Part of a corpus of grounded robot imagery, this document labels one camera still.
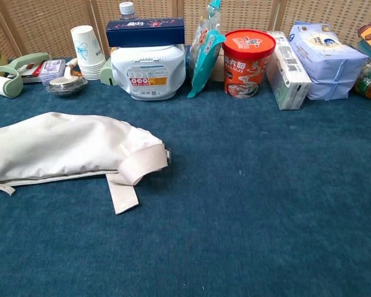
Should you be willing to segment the beige cloth bag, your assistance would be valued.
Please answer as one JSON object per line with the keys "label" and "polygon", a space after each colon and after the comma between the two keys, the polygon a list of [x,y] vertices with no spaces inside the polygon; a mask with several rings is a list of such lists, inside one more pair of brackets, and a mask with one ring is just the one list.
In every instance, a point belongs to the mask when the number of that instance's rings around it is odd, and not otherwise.
{"label": "beige cloth bag", "polygon": [[116,214],[138,205],[135,185],[168,165],[161,139],[127,122],[49,112],[0,128],[0,191],[105,175]]}

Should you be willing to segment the teal snack bag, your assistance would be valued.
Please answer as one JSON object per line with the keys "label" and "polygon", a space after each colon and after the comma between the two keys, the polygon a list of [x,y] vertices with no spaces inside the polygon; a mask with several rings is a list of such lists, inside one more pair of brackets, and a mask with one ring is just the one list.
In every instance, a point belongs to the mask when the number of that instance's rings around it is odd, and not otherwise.
{"label": "teal snack bag", "polygon": [[196,97],[208,82],[226,37],[220,32],[221,0],[211,0],[206,15],[201,16],[189,53],[191,91]]}

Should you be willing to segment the blue table cloth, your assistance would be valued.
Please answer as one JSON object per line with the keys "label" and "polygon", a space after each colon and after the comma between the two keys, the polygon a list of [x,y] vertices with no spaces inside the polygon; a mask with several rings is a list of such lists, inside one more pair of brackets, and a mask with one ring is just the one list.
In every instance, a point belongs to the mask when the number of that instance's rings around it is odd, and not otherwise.
{"label": "blue table cloth", "polygon": [[281,111],[267,82],[249,100],[189,89],[0,96],[0,127],[100,114],[171,151],[120,215],[103,176],[0,191],[0,297],[371,297],[371,100]]}

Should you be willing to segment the white plastic detergent tub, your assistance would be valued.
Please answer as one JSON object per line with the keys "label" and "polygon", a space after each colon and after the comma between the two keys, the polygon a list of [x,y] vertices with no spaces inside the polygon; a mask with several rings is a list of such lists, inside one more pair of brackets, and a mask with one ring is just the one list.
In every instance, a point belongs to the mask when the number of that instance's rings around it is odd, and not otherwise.
{"label": "white plastic detergent tub", "polygon": [[111,53],[113,77],[135,100],[167,100],[186,79],[185,53],[183,44],[117,47]]}

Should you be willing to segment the orange instant noodle cup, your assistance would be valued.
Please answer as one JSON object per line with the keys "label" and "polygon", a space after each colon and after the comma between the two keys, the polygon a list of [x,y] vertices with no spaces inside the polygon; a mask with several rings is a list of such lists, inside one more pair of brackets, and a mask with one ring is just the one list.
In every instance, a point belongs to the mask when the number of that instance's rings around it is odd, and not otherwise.
{"label": "orange instant noodle cup", "polygon": [[256,95],[275,46],[275,39],[259,30],[227,33],[223,43],[225,93],[241,99]]}

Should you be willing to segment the pale green holder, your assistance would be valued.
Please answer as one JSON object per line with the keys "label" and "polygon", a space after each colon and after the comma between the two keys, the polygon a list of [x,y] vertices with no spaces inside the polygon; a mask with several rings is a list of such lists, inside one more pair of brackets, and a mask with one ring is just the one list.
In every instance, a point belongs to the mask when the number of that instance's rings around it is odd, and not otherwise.
{"label": "pale green holder", "polygon": [[108,58],[103,67],[100,69],[100,82],[105,85],[117,85],[116,80],[113,76],[113,70],[111,67],[111,58]]}

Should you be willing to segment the navy blue long box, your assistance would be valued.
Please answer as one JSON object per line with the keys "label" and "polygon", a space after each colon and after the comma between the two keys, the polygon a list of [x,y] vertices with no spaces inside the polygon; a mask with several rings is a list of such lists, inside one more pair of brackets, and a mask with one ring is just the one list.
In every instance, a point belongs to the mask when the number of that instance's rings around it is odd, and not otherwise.
{"label": "navy blue long box", "polygon": [[149,47],[185,43],[183,18],[110,20],[106,26],[110,47]]}

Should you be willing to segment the white paper cup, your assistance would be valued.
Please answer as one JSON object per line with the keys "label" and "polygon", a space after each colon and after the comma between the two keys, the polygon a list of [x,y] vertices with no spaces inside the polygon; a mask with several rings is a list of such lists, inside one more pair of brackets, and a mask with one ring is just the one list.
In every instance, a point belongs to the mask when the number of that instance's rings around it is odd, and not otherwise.
{"label": "white paper cup", "polygon": [[70,33],[83,77],[87,80],[98,80],[106,58],[93,27],[80,25],[72,28]]}

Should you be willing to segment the clear water bottle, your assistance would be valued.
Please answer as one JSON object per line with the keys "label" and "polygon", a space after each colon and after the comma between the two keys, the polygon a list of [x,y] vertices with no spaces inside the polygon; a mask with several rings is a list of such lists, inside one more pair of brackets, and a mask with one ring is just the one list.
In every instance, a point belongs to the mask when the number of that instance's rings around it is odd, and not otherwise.
{"label": "clear water bottle", "polygon": [[138,19],[138,15],[135,12],[134,3],[130,1],[121,2],[119,4],[119,12],[121,20],[134,20]]}

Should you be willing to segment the small purple clear box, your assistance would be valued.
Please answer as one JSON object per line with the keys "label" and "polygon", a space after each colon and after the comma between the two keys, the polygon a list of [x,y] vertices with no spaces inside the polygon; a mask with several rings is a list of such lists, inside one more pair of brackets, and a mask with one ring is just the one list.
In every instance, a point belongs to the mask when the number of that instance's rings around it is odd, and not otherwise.
{"label": "small purple clear box", "polygon": [[44,86],[47,86],[51,80],[63,77],[65,68],[65,59],[54,59],[45,61],[42,64],[38,78]]}

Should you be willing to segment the blue white tissue pack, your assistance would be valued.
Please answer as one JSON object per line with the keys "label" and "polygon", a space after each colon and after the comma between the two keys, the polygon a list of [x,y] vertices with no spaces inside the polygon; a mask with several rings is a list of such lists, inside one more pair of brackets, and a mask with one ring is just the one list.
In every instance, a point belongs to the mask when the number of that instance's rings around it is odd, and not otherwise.
{"label": "blue white tissue pack", "polygon": [[367,55],[341,43],[328,24],[296,21],[289,43],[312,81],[310,100],[347,98],[367,61]]}

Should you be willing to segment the red and white box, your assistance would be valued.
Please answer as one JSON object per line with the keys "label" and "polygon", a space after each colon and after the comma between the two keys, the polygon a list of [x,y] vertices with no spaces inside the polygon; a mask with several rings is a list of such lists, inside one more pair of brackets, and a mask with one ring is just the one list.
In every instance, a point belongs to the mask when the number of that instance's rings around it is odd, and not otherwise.
{"label": "red and white box", "polygon": [[17,71],[21,75],[22,81],[25,84],[39,83],[41,82],[39,75],[41,68],[45,61],[38,63],[30,63],[21,66]]}

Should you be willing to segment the wicker folding screen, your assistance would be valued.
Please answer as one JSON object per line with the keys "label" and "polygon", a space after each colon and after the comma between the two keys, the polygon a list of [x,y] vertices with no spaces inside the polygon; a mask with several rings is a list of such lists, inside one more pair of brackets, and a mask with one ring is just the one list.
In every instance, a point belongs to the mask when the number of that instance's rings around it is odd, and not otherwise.
{"label": "wicker folding screen", "polygon": [[[140,18],[181,17],[191,43],[210,0],[0,0],[0,50],[8,58],[47,52],[55,58],[75,55],[70,30],[91,25],[109,53],[106,25],[130,1]],[[294,22],[328,24],[343,43],[356,45],[357,31],[371,24],[371,0],[221,0],[223,33],[241,28],[289,33]]]}

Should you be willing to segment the green lint roller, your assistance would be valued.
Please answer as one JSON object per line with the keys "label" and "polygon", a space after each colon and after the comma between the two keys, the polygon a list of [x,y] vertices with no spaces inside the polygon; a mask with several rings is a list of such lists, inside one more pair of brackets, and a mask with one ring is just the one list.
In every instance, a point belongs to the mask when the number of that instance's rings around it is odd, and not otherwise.
{"label": "green lint roller", "polygon": [[39,64],[50,57],[49,53],[27,54],[13,59],[8,65],[0,66],[0,95],[8,98],[19,96],[23,89],[23,80],[17,69],[33,62]]}

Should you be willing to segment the green tea bottle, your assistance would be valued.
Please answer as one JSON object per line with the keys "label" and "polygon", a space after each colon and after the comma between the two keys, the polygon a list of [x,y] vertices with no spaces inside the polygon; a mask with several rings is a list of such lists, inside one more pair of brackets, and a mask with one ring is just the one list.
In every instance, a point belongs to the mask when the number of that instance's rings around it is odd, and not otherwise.
{"label": "green tea bottle", "polygon": [[368,59],[360,72],[353,89],[359,95],[371,99],[371,60]]}

